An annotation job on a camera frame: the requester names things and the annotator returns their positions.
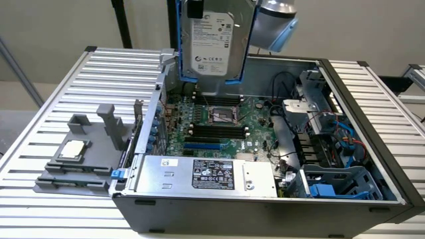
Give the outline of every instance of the blue tab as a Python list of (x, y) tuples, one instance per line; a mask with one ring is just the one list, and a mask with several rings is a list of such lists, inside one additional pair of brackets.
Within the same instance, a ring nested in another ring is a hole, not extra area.
[(126, 172), (122, 170), (114, 170), (111, 174), (112, 179), (123, 180)]

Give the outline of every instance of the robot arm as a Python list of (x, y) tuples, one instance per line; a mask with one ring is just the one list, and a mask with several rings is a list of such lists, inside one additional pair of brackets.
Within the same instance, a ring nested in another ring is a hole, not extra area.
[(258, 8), (250, 43), (280, 52), (299, 23), (295, 0), (264, 0)]

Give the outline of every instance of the blue latch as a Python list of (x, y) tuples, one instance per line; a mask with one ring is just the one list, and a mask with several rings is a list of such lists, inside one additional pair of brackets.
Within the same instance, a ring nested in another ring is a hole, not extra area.
[(338, 195), (331, 184), (315, 184), (311, 186), (311, 195), (314, 198), (366, 199), (370, 192), (362, 192), (356, 195)]
[(111, 174), (111, 178), (118, 180), (124, 180), (124, 174), (126, 174), (126, 171), (114, 170)]

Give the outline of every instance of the slotted aluminum table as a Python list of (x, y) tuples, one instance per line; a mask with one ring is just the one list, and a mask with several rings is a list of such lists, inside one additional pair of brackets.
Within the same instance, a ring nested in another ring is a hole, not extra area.
[[(160, 51), (107, 48), (84, 52), (0, 161), (0, 238), (154, 238), (152, 235), (139, 235), (130, 229), (110, 198), (38, 194), (32, 187), (66, 137), (67, 121), (74, 113), (88, 114), (91, 121), (100, 121), (96, 115), (98, 106), (100, 103), (112, 103), (116, 107), (115, 114), (123, 121), (134, 121), (135, 99), (150, 102), (150, 92), (160, 73), (160, 54)], [(410, 112), (402, 111), (404, 106), (395, 102), (386, 92), (383, 82), (368, 68), (359, 66), (356, 62), (332, 64), (425, 196), (424, 147), (422, 148), (425, 140), (418, 129), (418, 122), (406, 117)], [(380, 106), (368, 101), (371, 95), (380, 99), (374, 102), (380, 103)], [(356, 238), (424, 237), (425, 215), (422, 215), (399, 225), (382, 224)], [(162, 238), (200, 236), (162, 235)]]

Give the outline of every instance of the power supply label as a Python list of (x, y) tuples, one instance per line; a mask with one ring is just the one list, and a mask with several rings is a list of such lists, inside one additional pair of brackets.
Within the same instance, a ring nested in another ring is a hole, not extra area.
[(204, 12), (192, 19), (192, 69), (202, 75), (224, 76), (231, 54), (234, 19), (228, 13)]
[(234, 162), (194, 160), (192, 186), (199, 189), (235, 190)]

